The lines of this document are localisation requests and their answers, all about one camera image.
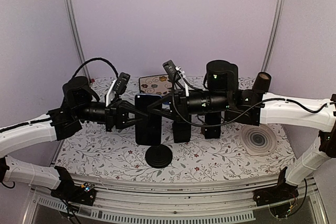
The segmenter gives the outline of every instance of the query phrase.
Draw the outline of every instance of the wire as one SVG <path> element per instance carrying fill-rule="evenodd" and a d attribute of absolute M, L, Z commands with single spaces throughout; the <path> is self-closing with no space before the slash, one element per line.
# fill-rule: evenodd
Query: wire
<path fill-rule="evenodd" d="M 19 127 L 22 127 L 22 126 L 30 125 L 30 124 L 47 122 L 50 119 L 51 118 L 48 117 L 48 118 L 44 118 L 44 119 L 40 119 L 40 120 L 34 120 L 34 121 L 30 121 L 30 122 L 18 123 L 18 124 L 15 124 L 15 125 L 12 125 L 12 126 L 9 126 L 9 127 L 3 128 L 3 129 L 0 129 L 0 133 L 3 133 L 5 131 L 10 131 L 10 130 L 13 130 L 13 129 L 16 129 L 16 128 L 19 128 Z"/>
<path fill-rule="evenodd" d="M 203 89 L 199 89 L 199 88 L 197 88 L 197 87 L 192 86 L 192 85 L 187 81 L 187 79 L 183 78 L 183 80 L 184 80 L 184 82 L 188 85 L 189 88 L 194 89 L 194 90 L 196 90 L 196 91 L 203 91 Z"/>
<path fill-rule="evenodd" d="M 116 75 L 116 77 L 118 78 L 118 72 L 117 72 L 117 70 L 116 70 L 116 68 L 114 67 L 114 65 L 111 63 L 111 62 L 109 62 L 107 59 L 104 59 L 104 58 L 92 58 L 92 59 L 89 59 L 89 60 L 87 60 L 87 61 L 85 61 L 82 65 L 80 65 L 79 66 L 79 68 L 76 70 L 76 72 L 73 74 L 73 76 L 71 77 L 71 78 L 74 78 L 77 74 L 78 74 L 78 72 L 86 65 L 86 64 L 88 64 L 88 63 L 90 63 L 90 62 L 92 62 L 92 61 L 96 61 L 96 60 L 100 60 L 100 61 L 103 61 L 103 62 L 105 62 L 107 65 L 109 65 L 111 68 L 112 68 L 112 70 L 114 71 L 114 74 Z"/>
<path fill-rule="evenodd" d="M 303 200 L 302 200 L 302 203 L 301 203 L 301 205 L 298 207 L 298 209 L 296 209 L 295 212 L 291 212 L 288 216 L 292 216 L 292 215 L 296 214 L 296 213 L 301 209 L 301 207 L 303 206 L 303 203 L 305 203 L 305 200 L 306 200 L 306 197 L 307 197 L 308 185 L 307 185 L 307 180 L 306 180 L 306 179 L 304 179 L 304 180 L 305 180 L 304 183 L 305 183 L 305 185 L 306 185 L 306 189 L 305 189 L 305 191 L 304 191 L 304 198 L 303 198 Z"/>
<path fill-rule="evenodd" d="M 321 108 L 319 108 L 318 110 L 311 110 L 307 107 L 305 107 L 304 105 L 302 105 L 301 103 L 299 103 L 298 101 L 294 101 L 294 100 L 291 100 L 291 99 L 285 99 L 285 98 L 269 98 L 269 99 L 265 99 L 265 100 L 262 100 L 254 105 L 252 105 L 251 107 L 249 107 L 247 110 L 243 111 L 241 114 L 237 115 L 235 118 L 233 118 L 232 120 L 228 121 L 228 122 L 224 122 L 224 123 L 221 123 L 221 124 L 214 124 L 214 125 L 203 125 L 203 124 L 196 124 L 196 123 L 192 123 L 192 122 L 189 122 L 187 119 L 185 119 L 181 114 L 180 112 L 177 110 L 176 108 L 176 105 L 175 105 L 175 89 L 174 89 L 174 84 L 175 84 L 175 78 L 176 78 L 176 75 L 177 75 L 177 72 L 175 73 L 174 75 L 174 78 L 173 78 L 173 83 L 172 83 L 172 102 L 173 102 L 173 107 L 176 111 L 176 113 L 181 117 L 181 119 L 192 125 L 192 126 L 195 126 L 195 127 L 207 127 L 207 128 L 210 128 L 210 127 L 218 127 L 218 126 L 224 126 L 224 125 L 227 125 L 227 124 L 230 124 L 230 123 L 233 123 L 235 122 L 238 118 L 240 118 L 241 116 L 243 116 L 244 114 L 246 114 L 248 111 L 252 110 L 254 107 L 256 106 L 259 106 L 265 102 L 270 102 L 270 101 L 287 101 L 287 102 L 293 102 L 297 105 L 299 105 L 301 108 L 303 108 L 304 110 L 310 112 L 310 113 L 319 113 L 324 107 L 326 107 L 328 104 L 329 105 L 332 105 L 332 104 L 336 104 L 336 101 L 335 102 L 330 102 L 330 103 L 325 103 L 324 105 L 321 106 Z"/>
<path fill-rule="evenodd" d="M 197 119 L 200 120 L 202 123 L 206 124 L 202 119 L 200 119 L 199 114 L 197 114 Z"/>
<path fill-rule="evenodd" d="M 181 89 L 183 89 L 183 90 L 184 90 L 184 87 L 183 87 L 183 85 L 182 85 L 182 84 L 180 84 L 180 83 L 179 83 L 179 81 L 176 81 L 175 83 L 176 83 L 176 84 L 177 84 L 177 85 L 178 85 L 178 86 L 179 86 Z"/>
<path fill-rule="evenodd" d="M 8 188 L 8 189 L 13 189 L 13 188 L 15 187 L 15 182 L 13 182 L 13 185 L 12 185 L 12 186 L 7 186 L 7 185 L 5 185 L 3 182 L 1 182 L 1 184 L 2 184 L 4 187 Z"/>
<path fill-rule="evenodd" d="M 63 200 L 63 199 L 61 198 L 61 196 L 60 196 L 57 192 L 55 192 L 54 190 L 51 190 L 51 189 L 48 188 L 48 187 L 46 187 L 46 188 L 49 189 L 49 190 L 50 190 L 51 192 L 53 192 L 54 194 L 56 194 L 56 196 L 63 202 L 63 204 L 66 205 L 68 215 L 70 216 L 70 212 L 69 212 L 69 211 L 71 211 L 73 217 L 76 219 L 76 221 L 78 222 L 78 224 L 81 224 L 81 222 L 80 222 L 80 220 L 78 219 L 77 215 L 76 215 L 75 212 L 73 211 L 73 209 L 72 209 L 72 205 L 69 203 L 69 201 L 68 201 L 68 200 L 66 200 L 66 201 Z M 72 217 L 69 217 L 68 220 L 69 220 L 72 224 L 75 224 L 75 222 L 74 222 L 71 218 L 72 218 Z"/>
<path fill-rule="evenodd" d="M 313 113 L 313 114 L 319 113 L 324 107 L 328 106 L 328 103 L 325 103 L 318 110 L 311 110 L 311 109 L 305 107 L 303 104 L 299 103 L 298 101 L 295 101 L 295 100 L 292 100 L 292 99 L 287 99 L 287 102 L 295 103 L 295 104 L 299 105 L 301 108 L 303 108 L 304 110 L 306 110 L 306 111 L 308 111 L 310 113 Z"/>

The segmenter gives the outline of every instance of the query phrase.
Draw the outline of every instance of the smartphone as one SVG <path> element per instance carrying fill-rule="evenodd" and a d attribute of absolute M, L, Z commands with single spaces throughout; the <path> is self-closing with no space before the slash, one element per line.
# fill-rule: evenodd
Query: smartphone
<path fill-rule="evenodd" d="M 135 108 L 148 114 L 148 120 L 135 125 L 135 142 L 139 145 L 155 146 L 161 144 L 162 116 L 148 113 L 147 107 L 161 99 L 158 94 L 137 94 Z M 161 110 L 162 104 L 155 107 Z"/>

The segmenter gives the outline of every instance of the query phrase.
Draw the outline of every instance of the round black base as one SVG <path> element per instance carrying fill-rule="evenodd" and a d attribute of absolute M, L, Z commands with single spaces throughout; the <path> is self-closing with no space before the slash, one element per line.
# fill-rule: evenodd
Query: round black base
<path fill-rule="evenodd" d="M 173 160 L 173 153 L 169 147 L 160 144 L 159 146 L 151 146 L 145 154 L 146 162 L 153 168 L 165 168 Z"/>

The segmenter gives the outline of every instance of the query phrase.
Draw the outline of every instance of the metal pole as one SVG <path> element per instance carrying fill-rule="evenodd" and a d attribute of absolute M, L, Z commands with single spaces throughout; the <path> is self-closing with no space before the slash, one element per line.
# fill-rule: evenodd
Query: metal pole
<path fill-rule="evenodd" d="M 73 12 L 74 7 L 72 5 L 72 0 L 64 0 L 64 1 L 65 1 L 65 6 L 66 6 L 66 9 L 67 9 L 67 13 L 68 13 L 69 23 L 70 23 L 70 27 L 71 27 L 71 31 L 72 31 L 72 36 L 73 36 L 75 46 L 76 46 L 78 59 L 79 59 L 80 64 L 83 64 L 85 62 L 85 57 L 84 57 L 82 45 L 81 45 L 80 38 L 79 38 L 79 33 L 78 33 L 77 24 L 76 24 L 75 14 Z M 82 70 L 83 70 L 84 75 L 88 79 L 91 79 L 88 67 L 84 66 Z"/>
<path fill-rule="evenodd" d="M 279 23 L 280 23 L 280 17 L 281 17 L 281 12 L 282 12 L 282 7 L 284 5 L 284 2 L 285 2 L 285 0 L 277 0 L 274 19 L 273 19 L 272 30 L 271 30 L 271 34 L 270 34 L 270 37 L 269 37 L 269 40 L 268 40 L 268 45 L 267 45 L 264 61 L 262 63 L 262 68 L 261 68 L 262 72 L 267 71 L 267 68 L 268 68 L 270 60 L 271 60 L 273 47 L 274 47 L 275 39 L 276 39 L 276 36 L 277 36 L 278 26 L 279 26 Z"/>

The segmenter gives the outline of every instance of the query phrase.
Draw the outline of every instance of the floral pattern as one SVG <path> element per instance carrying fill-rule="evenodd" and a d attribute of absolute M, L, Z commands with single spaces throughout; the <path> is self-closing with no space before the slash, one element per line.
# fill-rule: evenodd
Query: floral pattern
<path fill-rule="evenodd" d="M 203 77 L 188 80 L 191 85 L 202 87 Z M 239 88 L 250 88 L 253 81 L 253 78 L 240 78 Z M 112 79 L 98 78 L 92 82 L 92 88 L 103 99 L 111 83 Z M 122 98 L 133 102 L 137 93 L 138 81 L 131 79 Z M 162 143 L 172 150 L 173 161 L 162 169 L 146 163 L 148 146 L 135 143 L 134 127 L 105 132 L 101 124 L 86 122 L 82 126 L 80 132 L 64 141 L 56 165 L 83 176 L 158 183 L 206 182 L 277 174 L 295 160 L 286 134 L 278 124 L 269 125 L 277 137 L 274 152 L 250 156 L 239 139 L 241 124 L 223 126 L 220 139 L 213 140 L 204 139 L 201 129 L 192 127 L 191 141 L 175 144 L 172 121 L 163 118 Z"/>
<path fill-rule="evenodd" d="M 146 76 L 139 78 L 140 92 L 146 94 L 165 95 L 169 93 L 172 84 L 168 76 Z"/>

